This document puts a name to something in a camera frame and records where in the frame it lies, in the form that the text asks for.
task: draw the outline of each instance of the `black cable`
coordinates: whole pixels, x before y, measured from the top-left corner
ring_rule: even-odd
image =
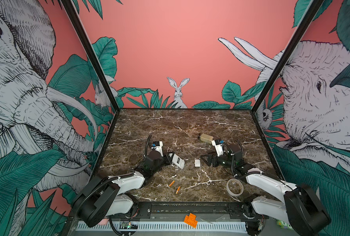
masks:
[[[264,176],[266,176],[266,177],[269,177],[269,178],[275,179],[275,180],[277,180],[277,181],[279,181],[279,180],[280,180],[278,177],[274,177],[274,176],[271,176],[271,175],[269,175],[269,174],[266,174],[266,173],[264,173],[264,172],[259,172],[259,171],[252,171],[252,172],[248,172],[248,173],[247,173],[247,174],[245,174],[245,175],[242,175],[242,176],[236,176],[235,178],[236,178],[236,179],[243,179],[243,178],[246,178],[247,176],[252,175],[252,174],[260,174],[260,175],[264,175]]]
[[[82,208],[82,206],[84,205],[84,203],[92,196],[94,195],[97,191],[100,191],[103,187],[105,187],[107,184],[109,184],[110,182],[116,180],[116,179],[123,179],[123,178],[127,178],[127,177],[131,177],[134,176],[134,173],[130,173],[130,174],[124,174],[121,176],[115,176],[112,177],[110,179],[107,179],[106,181],[102,182],[100,185],[96,186],[84,199],[83,201],[80,202],[80,204],[78,205],[77,209],[74,212],[74,217],[75,219],[79,219],[78,218],[78,213],[80,211],[80,209]]]
[[[125,235],[125,234],[120,234],[119,232],[117,232],[117,230],[115,229],[115,227],[114,227],[114,225],[113,225],[111,216],[108,216],[108,221],[109,221],[109,224],[111,225],[111,228],[112,228],[112,230],[113,230],[113,232],[114,232],[115,234],[117,234],[118,236]],[[136,231],[129,232],[128,235],[132,235],[132,234],[134,234],[135,232],[136,232]]]
[[[147,138],[147,141],[146,141],[145,158],[147,157],[147,147],[149,146],[149,142],[150,142],[151,136],[152,136],[152,134],[149,135],[149,137]]]

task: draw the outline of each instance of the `rabbit illustration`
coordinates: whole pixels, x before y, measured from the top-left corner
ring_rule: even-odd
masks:
[[[167,77],[167,79],[170,85],[175,88],[174,104],[177,103],[177,105],[174,106],[174,108],[187,108],[187,106],[184,104],[183,100],[181,99],[181,97],[183,96],[183,93],[181,92],[181,88],[189,82],[189,78],[183,79],[179,87],[177,87],[175,80],[173,80],[170,77]]]

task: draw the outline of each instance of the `pink wall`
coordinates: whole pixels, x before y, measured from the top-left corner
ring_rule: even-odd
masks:
[[[188,108],[206,100],[226,103],[221,91],[228,80],[239,84],[242,93],[256,83],[259,71],[239,62],[218,38],[230,42],[242,38],[272,58],[286,47],[295,29],[296,0],[122,3],[101,0],[102,19],[79,1],[80,18],[91,43],[105,36],[116,40],[117,73],[111,86],[158,89],[165,98],[174,95],[166,77],[177,84],[190,78],[182,88]],[[136,107],[126,97],[122,99],[124,107]]]

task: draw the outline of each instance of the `rabbit ear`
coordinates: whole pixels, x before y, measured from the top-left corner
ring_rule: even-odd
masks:
[[[170,77],[167,77],[167,79],[168,79],[168,82],[170,83],[170,85],[171,85],[172,87],[177,88],[177,84],[176,84],[175,80],[173,80],[173,79],[170,78]]]
[[[189,78],[185,78],[183,79],[183,81],[180,83],[179,88],[183,87],[184,85],[186,85],[189,82]]]

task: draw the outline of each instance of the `elephant ear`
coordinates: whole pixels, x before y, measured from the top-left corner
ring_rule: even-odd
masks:
[[[32,68],[45,78],[52,65],[55,34],[38,0],[0,1],[0,17],[10,28]]]

